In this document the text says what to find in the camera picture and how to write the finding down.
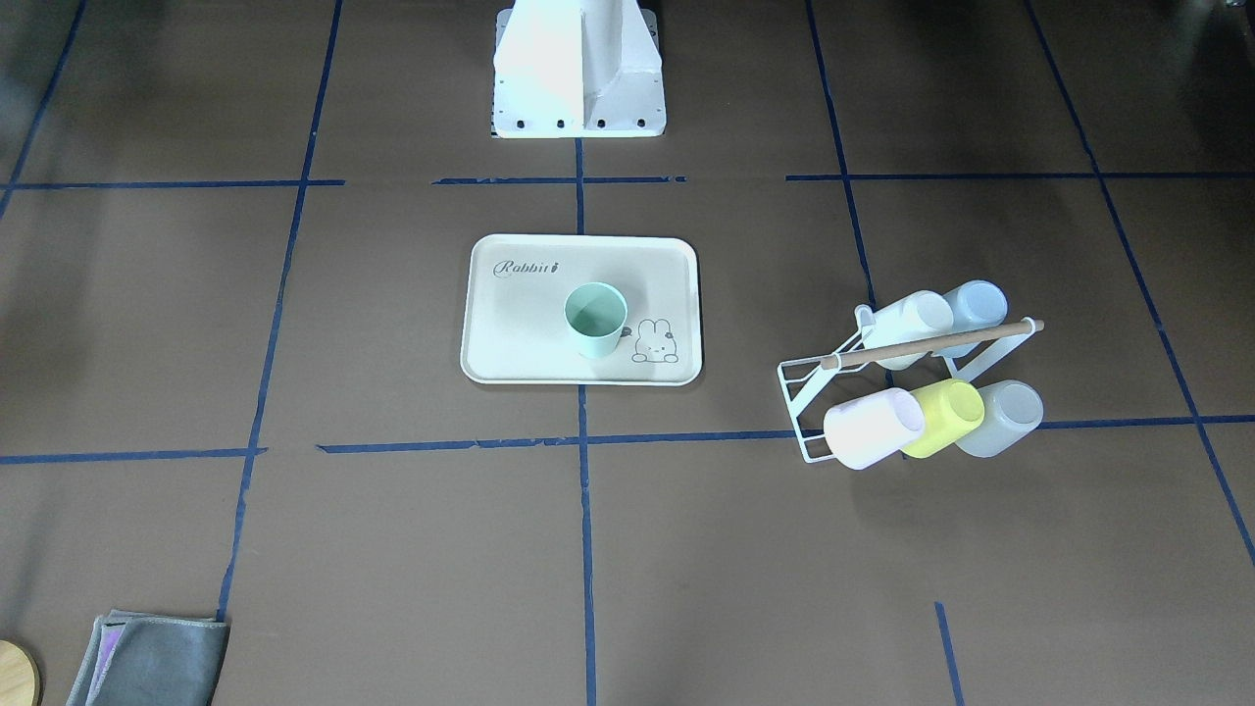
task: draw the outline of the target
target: gray cloth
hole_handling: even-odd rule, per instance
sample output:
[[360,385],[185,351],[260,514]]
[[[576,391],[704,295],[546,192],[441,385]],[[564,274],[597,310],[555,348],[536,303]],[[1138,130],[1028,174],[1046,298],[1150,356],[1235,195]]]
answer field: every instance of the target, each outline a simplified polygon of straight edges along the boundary
[[227,631],[210,619],[110,611],[95,619],[65,706],[206,706]]

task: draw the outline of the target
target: tray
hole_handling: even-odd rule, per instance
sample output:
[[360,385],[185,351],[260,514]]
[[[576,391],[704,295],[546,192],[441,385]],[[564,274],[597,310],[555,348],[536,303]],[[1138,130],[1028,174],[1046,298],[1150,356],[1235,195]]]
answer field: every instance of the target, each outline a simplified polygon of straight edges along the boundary
[[[590,361],[562,303],[587,281],[617,287],[628,324]],[[698,257],[674,237],[493,233],[471,250],[462,372],[484,385],[671,386],[702,372]]]

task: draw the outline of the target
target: wooden disc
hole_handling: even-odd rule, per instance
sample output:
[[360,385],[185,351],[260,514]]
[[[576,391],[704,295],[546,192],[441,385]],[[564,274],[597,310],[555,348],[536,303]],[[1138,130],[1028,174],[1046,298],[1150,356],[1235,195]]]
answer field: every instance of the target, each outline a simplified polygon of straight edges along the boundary
[[26,651],[0,640],[0,706],[36,706],[39,668]]

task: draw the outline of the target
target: white cup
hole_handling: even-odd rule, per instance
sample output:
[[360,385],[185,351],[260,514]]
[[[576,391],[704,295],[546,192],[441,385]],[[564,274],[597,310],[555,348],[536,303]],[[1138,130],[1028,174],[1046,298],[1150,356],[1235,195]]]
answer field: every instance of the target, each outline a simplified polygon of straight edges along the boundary
[[622,292],[604,281],[581,283],[566,296],[566,327],[585,359],[605,359],[628,322]]
[[[863,336],[863,347],[881,347],[921,337],[945,335],[954,326],[954,310],[936,291],[916,291],[872,313],[871,331]],[[924,357],[924,352],[876,361],[882,369],[902,371]]]
[[[1007,295],[998,285],[983,278],[964,282],[945,293],[945,300],[954,310],[951,332],[965,332],[989,326],[996,326],[1007,319]],[[976,347],[976,342],[951,345],[934,352],[941,359],[963,359]]]
[[910,393],[891,387],[832,408],[823,436],[838,461],[856,472],[880,461],[924,434],[924,410]]
[[1042,424],[1042,396],[1023,382],[995,382],[978,393],[985,401],[985,421],[955,443],[973,456],[996,456]]

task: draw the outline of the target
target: cup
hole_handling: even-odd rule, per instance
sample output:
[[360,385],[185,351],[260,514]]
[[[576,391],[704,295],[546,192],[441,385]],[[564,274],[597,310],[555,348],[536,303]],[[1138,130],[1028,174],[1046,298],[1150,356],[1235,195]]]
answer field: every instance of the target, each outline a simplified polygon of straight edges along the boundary
[[924,411],[905,390],[891,387],[832,408],[823,436],[838,461],[856,472],[880,461],[924,434]]
[[575,287],[566,296],[566,327],[585,359],[605,359],[619,345],[628,322],[622,292],[602,281]]
[[914,459],[929,456],[959,441],[985,420],[985,401],[971,384],[944,380],[911,391],[924,410],[924,435],[902,448]]
[[[954,311],[954,326],[950,332],[965,332],[989,326],[996,326],[1007,319],[1007,295],[998,285],[983,278],[974,278],[945,293],[946,302]],[[963,359],[976,347],[976,342],[951,345],[932,352],[941,359]]]
[[973,456],[996,456],[1042,424],[1042,396],[1018,380],[995,382],[978,393],[985,403],[985,421],[956,443]]
[[[872,313],[871,330],[863,336],[863,347],[880,347],[950,332],[954,311],[950,302],[936,291],[916,291]],[[876,361],[882,369],[902,371],[924,357],[924,352]]]

